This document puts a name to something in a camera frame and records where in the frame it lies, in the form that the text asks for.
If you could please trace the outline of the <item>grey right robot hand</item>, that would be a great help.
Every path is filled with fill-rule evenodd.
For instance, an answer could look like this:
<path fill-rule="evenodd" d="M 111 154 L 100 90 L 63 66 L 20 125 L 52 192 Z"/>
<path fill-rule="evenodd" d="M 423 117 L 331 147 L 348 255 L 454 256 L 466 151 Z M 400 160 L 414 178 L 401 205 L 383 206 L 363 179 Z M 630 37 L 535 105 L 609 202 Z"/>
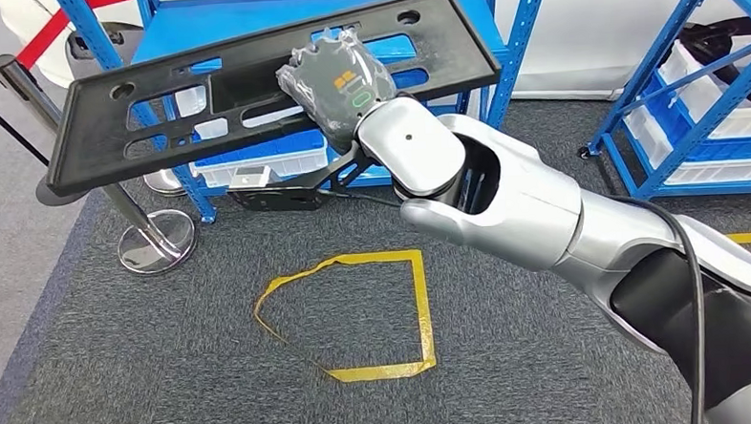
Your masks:
<path fill-rule="evenodd" d="M 360 120 L 397 94 L 391 73 L 353 29 L 325 29 L 315 41 L 293 49 L 276 77 L 282 92 L 302 107 L 340 155 L 351 149 Z"/>

